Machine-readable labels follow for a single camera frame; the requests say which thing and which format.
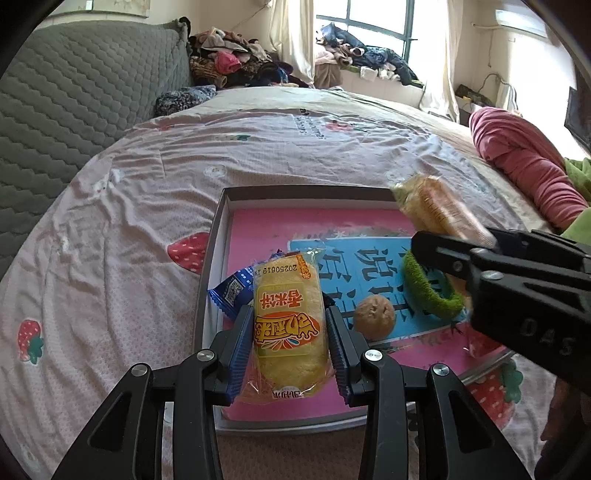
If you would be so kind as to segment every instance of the green bracelet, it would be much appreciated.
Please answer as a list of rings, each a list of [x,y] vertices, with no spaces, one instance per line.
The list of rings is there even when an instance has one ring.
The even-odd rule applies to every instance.
[[[402,258],[402,274],[412,298],[426,312],[432,313],[442,320],[453,320],[464,308],[462,297],[455,290],[448,299],[441,297],[433,290],[423,268],[410,250]]]

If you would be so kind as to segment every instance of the gray quilted headboard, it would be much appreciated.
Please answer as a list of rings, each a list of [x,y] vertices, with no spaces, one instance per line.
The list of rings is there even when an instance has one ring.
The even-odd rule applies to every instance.
[[[0,79],[0,278],[93,155],[191,85],[187,28],[85,21],[31,34]]]

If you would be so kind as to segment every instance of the rice cracker package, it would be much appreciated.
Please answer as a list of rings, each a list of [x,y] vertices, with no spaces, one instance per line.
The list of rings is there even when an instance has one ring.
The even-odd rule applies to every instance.
[[[260,403],[309,397],[332,372],[317,254],[294,252],[255,267],[252,386]]]

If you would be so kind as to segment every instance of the folded patterned pillow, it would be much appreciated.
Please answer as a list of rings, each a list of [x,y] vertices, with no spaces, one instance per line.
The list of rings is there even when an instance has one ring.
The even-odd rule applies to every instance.
[[[207,102],[215,96],[215,85],[185,87],[180,90],[172,90],[157,98],[154,107],[154,116],[172,115],[173,113]]]

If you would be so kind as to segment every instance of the pink blanket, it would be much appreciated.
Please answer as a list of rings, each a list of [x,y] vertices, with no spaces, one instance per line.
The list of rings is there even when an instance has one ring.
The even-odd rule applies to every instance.
[[[470,117],[472,138],[484,160],[502,170],[553,225],[565,230],[589,205],[564,170],[564,159],[537,127],[498,108]]]

